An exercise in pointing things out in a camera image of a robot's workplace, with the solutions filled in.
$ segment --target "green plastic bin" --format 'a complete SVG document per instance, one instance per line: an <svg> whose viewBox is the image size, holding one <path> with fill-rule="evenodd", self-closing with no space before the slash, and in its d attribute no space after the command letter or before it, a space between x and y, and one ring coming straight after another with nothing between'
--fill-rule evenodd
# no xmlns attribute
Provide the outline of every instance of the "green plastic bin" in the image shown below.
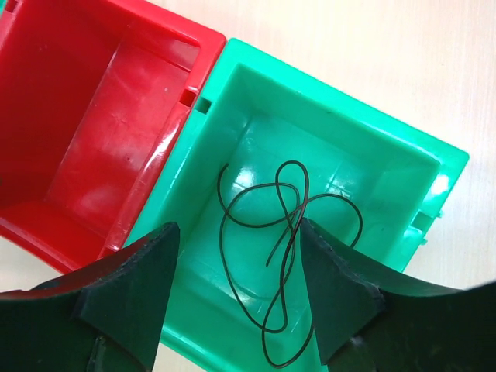
<svg viewBox="0 0 496 372"><path fill-rule="evenodd" d="M401 271L439 216L468 155L230 40L127 242L163 222L179 223L181 252L162 342L206 370L273 370L264 359L260 330L234 299L222 268L223 212L215 188L226 163L222 194L229 202L250 185L274 181L278 166L289 159L308 168L310 195L335 192L353 200L364 219L356 248ZM301 171L288 168L281 180L301 187ZM243 197L233 214L262 222L282 212L275 191L266 189ZM356 234L357 217L343 201L314 201L306 215L345 243ZM264 262L283 228L253 231L232 222L226 227L226 259L259 322L279 275L277 264ZM290 325L268 336L276 362L292 357L311 322L299 254L286 288ZM280 324L278 308L268 325ZM286 370L326 370L319 366L315 338Z"/></svg>

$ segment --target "black wire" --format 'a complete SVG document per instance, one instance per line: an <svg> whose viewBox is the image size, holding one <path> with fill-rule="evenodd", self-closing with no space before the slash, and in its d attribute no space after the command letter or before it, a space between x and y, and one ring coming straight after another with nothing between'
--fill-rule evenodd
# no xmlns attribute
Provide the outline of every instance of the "black wire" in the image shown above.
<svg viewBox="0 0 496 372"><path fill-rule="evenodd" d="M290 164L294 164L294 165L300 167L300 169L301 169L301 171L305 177L305 193L304 193L303 202L301 204L300 204L300 194L299 194L298 189L292 184L279 182L280 173L287 165L290 165ZM294 265L295 251L296 251L295 238L296 238L296 235L297 235L298 230L300 228L301 221L302 221L303 216L305 214L305 210L306 210L308 203L313 202L314 200L317 200L319 198L329 197L329 198L338 198L340 200L343 200L344 202L346 202L348 205L350 205L353 208L353 210L355 211L355 213L359 219L359 227L358 227L358 231L356 233L355 239L350 244L350 248L354 248L355 245L357 244L358 240L360 239L360 236L361 236L362 231L363 231L363 217L360 213L360 210L357 208L357 206L352 201L350 201L348 198L345 198L342 195L324 193L324 194L319 194L319 195L316 195L316 196L309 198L308 197L308 190L309 190L310 181L309 181L308 171L302 163L300 163L299 161L296 161L296 160L288 160L288 161L284 162L281 166L279 166L279 168L277 169L277 172L276 172L275 182L267 183L267 184L259 184L259 185L255 185L255 186L252 186L252 187L249 187L249 188L242 190L239 194L237 194L234 197L234 199L226 207L224 201L222 200L220 188L221 188L221 183L222 183L221 182L222 181L222 175L223 175L223 173L227 167L228 167L228 164L226 164L220 170L219 176L217 179L217 196L219 198L219 203L222 207L222 210L224 211L224 216L222 217L222 221L221 221L221 225L220 225L220 229L219 229L219 250L220 250L220 255L221 255L221 259L222 259L222 265L224 266L224 271L226 272L226 278L227 278L227 281L229 283L229 286L231 287L231 290L232 290L236 300L238 301L239 305L241 306L241 309L245 312L248 319L253 324L255 324L258 328L260 328L262 330L263 354L264 354L265 358L267 359L267 362L274 368L284 368L284 367L287 367L290 364L294 363L304 353L308 344L312 340L312 335L314 332L314 328L313 328L313 324L312 324L310 327L310 330L308 332L307 338L304 341L301 348L299 349L299 351L291 359L287 360L286 362L275 363L270 358L270 355L269 355L268 350L267 350L267 341L265 338L265 333L266 332L268 332L268 333L281 333L288 327L288 309L286 306L284 286L286 285L286 282L289 278L289 275L290 275L291 270L292 270L293 265ZM253 191L253 190L256 190L256 189L269 188L269 187L275 187L276 188L277 196L279 198L279 202L281 203L281 207L282 207L283 212L284 212L284 217L277 219L275 221L272 221L272 222L264 223L264 224L249 224L249 223L239 221L238 219L236 219L235 217L233 217L229 213L231 208L235 205L235 203L237 201L239 201L239 199L243 195L245 195L246 193ZM288 211L286 204L284 203L284 199L282 198L282 194L281 194L281 187L291 188L295 192L297 203L296 203L295 209L292 212ZM269 257L267 258L266 266L269 266L270 261L271 261L273 255L275 254L275 252L277 251L277 248L280 246L282 240L287 235L287 233L289 231L291 231L291 235L290 235L288 244L286 246L286 250L284 251L283 260L281 263L281 269L280 269L280 273L279 273L279 288L278 288L276 294L274 295L272 301L270 302L269 307L267 308L267 312L266 312L265 317L263 319L263 324L260 324L259 322L257 322L255 320L255 318L253 318L251 316L251 314L248 312L245 305L243 304L243 302L239 298L239 295L238 295L237 290L236 290L236 286L233 283L233 280L232 280L230 272L229 272L229 268L227 266L226 257L224 254L224 246L222 243L222 238L223 238L224 226L225 226L226 220L228 218L240 226L244 226L244 227L248 227L248 228L254 228L254 229L261 229L264 227L274 226L274 225L277 225L278 223L281 223L284 221L286 221L288 223L288 225L284 229L283 233L281 234L280 238L276 242L274 248L270 252ZM286 266L288 264L288 258L289 258L290 253L291 253L291 261L289 263L289 267L288 267L286 274L284 274L284 272L286 271ZM268 329L267 328L267 322L268 322L268 319L270 317L272 309L275 306L275 303L277 302L277 299L279 298L279 296L281 296L281 307L282 307L282 313L283 313L283 319L284 319L283 325L279 329Z"/></svg>

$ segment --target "red plastic bin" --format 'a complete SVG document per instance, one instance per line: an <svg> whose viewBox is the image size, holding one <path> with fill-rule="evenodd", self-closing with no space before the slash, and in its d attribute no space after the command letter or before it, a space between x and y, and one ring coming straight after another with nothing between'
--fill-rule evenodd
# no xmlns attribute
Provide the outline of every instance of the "red plastic bin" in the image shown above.
<svg viewBox="0 0 496 372"><path fill-rule="evenodd" d="M120 249L225 42L144 0L9 0L0 233L64 273Z"/></svg>

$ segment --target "plastic bin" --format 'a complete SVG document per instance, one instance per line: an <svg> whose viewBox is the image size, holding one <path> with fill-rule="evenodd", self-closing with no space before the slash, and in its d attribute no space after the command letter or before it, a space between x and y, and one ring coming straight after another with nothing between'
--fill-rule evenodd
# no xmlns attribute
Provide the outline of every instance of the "plastic bin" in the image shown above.
<svg viewBox="0 0 496 372"><path fill-rule="evenodd" d="M230 40L127 242L165 221L179 223L181 252L162 341L207 370L272 370L260 330L234 299L222 267L219 171L229 163L222 180L229 202L250 185L274 181L277 167L289 159L308 168L310 195L340 193L358 205L364 219L360 252L403 270L468 155ZM281 174L282 181L300 186L301 179L298 168ZM243 197L233 214L258 223L282 215L275 191L257 192ZM307 215L345 243L356 233L357 217L340 200L315 201ZM259 322L278 286L278 265L264 263L282 229L226 227L233 280ZM275 260L281 256L279 250ZM268 336L276 362L294 355L311 321L299 254L286 293L290 326ZM280 324L277 310L269 326ZM326 370L319 366L315 339L286 370Z"/></svg>
<svg viewBox="0 0 496 372"><path fill-rule="evenodd" d="M9 0L0 233L62 272L120 249L225 42L143 0Z"/></svg>

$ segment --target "cable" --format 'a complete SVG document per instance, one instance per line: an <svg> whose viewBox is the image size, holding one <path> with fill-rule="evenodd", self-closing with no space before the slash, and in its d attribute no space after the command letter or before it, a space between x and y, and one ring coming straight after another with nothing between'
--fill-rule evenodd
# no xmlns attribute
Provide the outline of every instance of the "cable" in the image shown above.
<svg viewBox="0 0 496 372"><path fill-rule="evenodd" d="M279 181L279 177L280 177L282 170L286 166L292 165L292 164L300 167L300 169L303 173L303 176L305 178L305 191L304 191L303 201L301 204L300 204L300 193L299 193L298 189L292 184L288 184L288 183L284 183L284 182ZM288 161L285 161L281 166L279 166L279 168L276 171L275 182L266 183L266 184L258 184L258 185L254 185L254 186L251 186L249 188L246 188L246 189L242 190L239 194L237 194L234 197L234 199L226 206L226 204L222 200L221 184L222 184L222 176L223 176L227 167L228 167L228 164L226 164L220 170L219 176L217 178L217 196L219 199L219 203L222 207L222 210L224 211L224 215L222 217L220 228L219 228L219 251L220 251L220 256L221 256L221 260L222 260L222 265L224 267L224 271L226 272L226 278L227 278L228 284L231 287L231 290L234 294L234 297L236 298L237 302L239 303L241 309L246 314L248 319L255 326L257 326L259 329L261 329L261 331L262 331L263 354L264 354L265 358L267 359L267 362L274 368L285 368L285 367L289 366L290 364L294 363L304 353L306 347L308 346L308 344L310 343L310 341L312 339L312 335L314 332L313 325L311 325L310 330L309 330L308 335L307 335L307 338L305 339L303 345L298 350L298 352L291 359L287 360L284 363L275 363L270 358L269 352L267 350L266 332L274 333L274 334L275 333L281 333L288 327L288 309L286 306L286 297L285 297L285 293L284 293L284 286L286 285L286 282L288 281L289 275L291 274L292 268L294 266L295 251L296 251L295 239L296 239L296 235L298 234L298 230L300 228L301 221L302 221L303 216L305 214L305 210L306 210L308 203L313 202L314 200L317 200L320 198L325 198L325 197L338 198L340 200L343 200L344 202L346 202L348 205L350 205L353 208L353 210L355 211L355 213L358 217L359 226L358 226L358 231L356 233L356 236L353 239L352 243L350 244L350 248L354 248L355 245L357 244L358 240L360 239L360 236L361 236L362 231L363 231L363 217L362 217L361 212L358 209L358 207L352 201L350 201L348 198L343 197L342 195L324 193L324 194L319 194L319 195L316 195L316 196L313 196L310 198L308 196L308 191L310 188L310 180L309 180L308 171L307 171L306 167L301 162L299 162L297 160L288 160ZM257 190L257 189L270 188L270 187L276 188L277 197L279 199L279 202L281 203L284 217L276 219L272 222L266 222L266 223L261 223L261 224L250 224L250 223L240 221L231 215L231 213L230 213L231 209L245 194L247 194L251 191ZM284 199L283 199L282 194L281 194L281 188L282 187L290 188L295 192L296 207L291 212L288 211L288 208L287 208L286 204L284 203ZM270 265L270 262L274 256L275 252L277 251L277 248L282 243L282 240L285 238L285 236L288 234L288 232L291 232L290 238L288 240L288 244L286 246L286 249L284 250L283 260L282 260L281 268L279 271L279 288L277 289L276 294L272 298L272 301L270 302L269 307L267 308L267 312L266 312L265 317L263 319L263 324L260 324L259 322L257 322L256 319L248 312L248 309L246 308L246 306L243 304L243 302L239 298L238 292L236 290L236 286L234 285L233 279L231 278L231 274L229 272L229 268L228 268L228 265L226 262L226 256L224 253L224 245L223 245L223 232L224 232L224 228L225 228L225 224L226 224L227 219L230 219L231 221L233 221L237 225L247 227L247 228L252 228L252 229L262 229L262 228L266 228L266 227L270 227L270 226L275 226L275 225L282 223L282 222L287 223L286 228L282 232L281 236L277 240L274 248L271 250L271 252L267 258L266 267L268 267ZM288 258L289 258L290 254L291 254L291 260L290 260L289 266L287 268ZM272 309L274 308L279 297L281 297L281 310L282 310L282 315L283 315L283 325L277 329L269 329L269 328L267 328L267 322L268 322L268 319L269 319L270 314L272 312Z"/></svg>

